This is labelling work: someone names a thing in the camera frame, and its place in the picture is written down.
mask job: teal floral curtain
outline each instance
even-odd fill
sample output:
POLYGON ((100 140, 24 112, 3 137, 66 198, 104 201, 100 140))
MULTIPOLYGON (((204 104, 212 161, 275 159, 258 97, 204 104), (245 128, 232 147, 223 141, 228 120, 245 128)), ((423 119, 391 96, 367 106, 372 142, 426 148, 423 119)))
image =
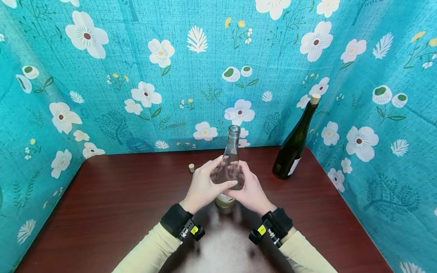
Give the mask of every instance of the teal floral curtain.
POLYGON ((278 145, 320 94, 307 144, 333 186, 394 272, 432 272, 436 12, 432 1, 1 0, 0 268, 19 264, 87 158, 221 149, 231 124, 241 148, 278 145))

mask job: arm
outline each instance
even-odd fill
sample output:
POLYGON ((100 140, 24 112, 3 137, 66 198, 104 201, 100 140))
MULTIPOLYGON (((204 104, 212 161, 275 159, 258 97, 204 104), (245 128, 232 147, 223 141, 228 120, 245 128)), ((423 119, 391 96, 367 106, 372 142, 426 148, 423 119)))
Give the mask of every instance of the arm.
MULTIPOLYGON (((239 162, 244 174, 242 190, 226 190, 224 193, 238 200, 246 208, 257 212, 260 217, 276 210, 266 197, 260 182, 246 162, 239 162)), ((337 273, 323 256, 294 227, 281 239, 281 253, 287 258, 296 273, 337 273)))
MULTIPOLYGON (((211 203, 224 190, 233 187, 237 181, 214 184, 210 179, 222 156, 206 162, 193 175, 187 196, 179 205, 191 214, 195 214, 205 205, 211 203)), ((181 242, 171 235, 161 223, 158 223, 139 244, 119 263, 113 273, 156 273, 170 255, 176 251, 181 242)))

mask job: dark green wine bottle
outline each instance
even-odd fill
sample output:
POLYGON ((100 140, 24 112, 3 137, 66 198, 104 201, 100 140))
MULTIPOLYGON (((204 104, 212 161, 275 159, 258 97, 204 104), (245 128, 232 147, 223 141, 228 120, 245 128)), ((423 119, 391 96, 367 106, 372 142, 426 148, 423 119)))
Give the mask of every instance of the dark green wine bottle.
POLYGON ((319 105, 320 95, 314 94, 306 105, 301 119, 282 143, 273 165, 273 174, 279 179, 289 178, 302 157, 309 124, 319 105))

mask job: yellow tag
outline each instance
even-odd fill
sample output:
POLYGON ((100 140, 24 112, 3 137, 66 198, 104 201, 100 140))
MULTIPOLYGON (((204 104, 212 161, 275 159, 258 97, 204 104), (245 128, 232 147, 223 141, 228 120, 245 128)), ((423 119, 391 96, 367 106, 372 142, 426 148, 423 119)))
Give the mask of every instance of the yellow tag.
POLYGON ((258 228, 258 232, 261 234, 261 235, 264 235, 264 233, 266 233, 266 227, 264 227, 264 225, 261 225, 259 228, 258 228))
POLYGON ((199 229, 196 227, 196 226, 194 226, 194 228, 191 230, 191 233, 194 235, 194 234, 196 234, 196 232, 198 231, 199 229))

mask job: cork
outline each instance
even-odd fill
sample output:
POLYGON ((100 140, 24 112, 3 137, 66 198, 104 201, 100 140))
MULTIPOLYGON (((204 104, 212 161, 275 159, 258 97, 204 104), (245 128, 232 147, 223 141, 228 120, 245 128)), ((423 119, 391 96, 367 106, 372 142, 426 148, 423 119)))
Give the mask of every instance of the cork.
POLYGON ((319 94, 313 94, 311 95, 311 100, 309 101, 311 104, 318 104, 321 96, 319 94))

